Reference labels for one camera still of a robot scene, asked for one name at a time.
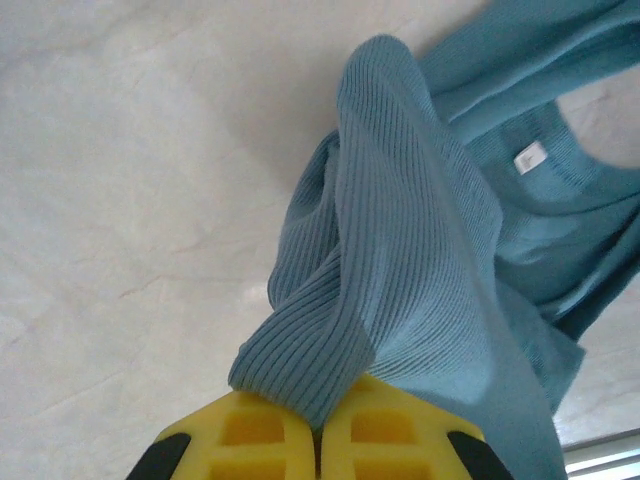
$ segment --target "knit fabric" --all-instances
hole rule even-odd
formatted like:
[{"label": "knit fabric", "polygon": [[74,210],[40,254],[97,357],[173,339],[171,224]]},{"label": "knit fabric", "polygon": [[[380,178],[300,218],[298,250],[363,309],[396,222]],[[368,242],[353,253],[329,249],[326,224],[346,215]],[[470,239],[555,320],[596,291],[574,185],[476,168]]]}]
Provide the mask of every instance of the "knit fabric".
[{"label": "knit fabric", "polygon": [[[640,174],[601,169],[549,101],[587,60],[583,83],[640,61],[640,5],[564,3],[499,2],[419,62],[389,36],[358,48],[235,389],[320,430],[369,371],[480,426],[515,478],[566,478],[552,413],[574,339],[638,269]],[[539,138],[549,158],[520,177]]]}]

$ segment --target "white label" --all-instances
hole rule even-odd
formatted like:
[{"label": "white label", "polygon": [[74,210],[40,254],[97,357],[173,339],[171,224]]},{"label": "white label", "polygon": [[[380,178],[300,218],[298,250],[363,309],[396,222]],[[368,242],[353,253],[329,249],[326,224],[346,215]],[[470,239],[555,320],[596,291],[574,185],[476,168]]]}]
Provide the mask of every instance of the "white label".
[{"label": "white label", "polygon": [[547,151],[537,140],[513,159],[520,175],[530,172],[547,159]]}]

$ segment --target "yellow plastic object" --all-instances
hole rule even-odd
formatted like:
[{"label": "yellow plastic object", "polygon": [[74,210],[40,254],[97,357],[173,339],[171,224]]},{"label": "yellow plastic object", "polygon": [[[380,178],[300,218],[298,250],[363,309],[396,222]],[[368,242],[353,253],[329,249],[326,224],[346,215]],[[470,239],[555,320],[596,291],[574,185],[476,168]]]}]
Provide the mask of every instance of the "yellow plastic object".
[{"label": "yellow plastic object", "polygon": [[313,480],[306,422],[250,393],[233,392],[183,418],[156,439],[191,436],[171,480]]},{"label": "yellow plastic object", "polygon": [[475,425],[376,378],[363,376],[322,438],[322,480],[472,480],[447,438]]},{"label": "yellow plastic object", "polygon": [[[448,437],[450,432],[484,442],[482,432],[466,420],[365,375],[324,428],[319,478],[473,480]],[[466,455],[477,461],[480,453]],[[511,478],[488,474],[494,470],[490,455],[485,452],[485,456],[476,478]],[[230,393],[165,429],[128,477],[315,478],[316,455],[306,422],[283,407],[241,392]]]}]

